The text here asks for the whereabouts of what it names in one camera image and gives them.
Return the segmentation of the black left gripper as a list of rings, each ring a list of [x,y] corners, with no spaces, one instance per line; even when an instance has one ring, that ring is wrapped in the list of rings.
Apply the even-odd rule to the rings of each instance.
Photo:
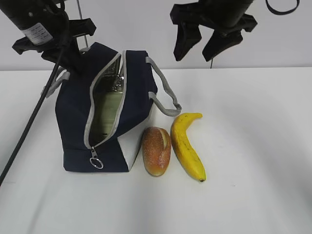
[[[25,37],[17,40],[12,48],[20,55],[26,51],[43,52],[41,57],[44,60],[56,63],[61,53],[60,48],[70,44],[65,49],[59,65],[70,72],[81,74],[85,68],[82,54],[79,51],[78,43],[71,42],[71,40],[85,35],[92,36],[95,30],[96,26],[90,18],[69,20],[69,28],[63,29],[55,35],[52,35],[47,27],[38,22],[23,30]]]

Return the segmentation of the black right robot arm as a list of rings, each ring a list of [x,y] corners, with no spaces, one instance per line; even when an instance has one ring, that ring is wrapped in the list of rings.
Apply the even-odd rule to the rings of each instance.
[[[214,30],[202,51],[206,61],[240,44],[243,41],[241,30],[251,32],[257,25],[255,18],[245,13],[251,3],[251,0],[199,0],[174,4],[170,18],[177,25],[175,59],[182,60],[200,42],[199,26]]]

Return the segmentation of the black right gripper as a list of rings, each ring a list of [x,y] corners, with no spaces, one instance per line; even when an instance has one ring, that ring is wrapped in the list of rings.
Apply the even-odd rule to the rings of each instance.
[[[251,32],[257,21],[246,14],[249,3],[174,4],[170,17],[177,25],[174,48],[176,61],[181,61],[202,39],[199,26],[215,30],[202,54],[207,62],[243,41],[241,30]]]

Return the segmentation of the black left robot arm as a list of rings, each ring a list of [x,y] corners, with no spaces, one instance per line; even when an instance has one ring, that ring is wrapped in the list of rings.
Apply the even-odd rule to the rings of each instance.
[[[63,0],[2,0],[0,10],[24,34],[12,46],[18,54],[36,51],[69,71],[84,70],[77,38],[94,34],[90,18],[69,19]]]

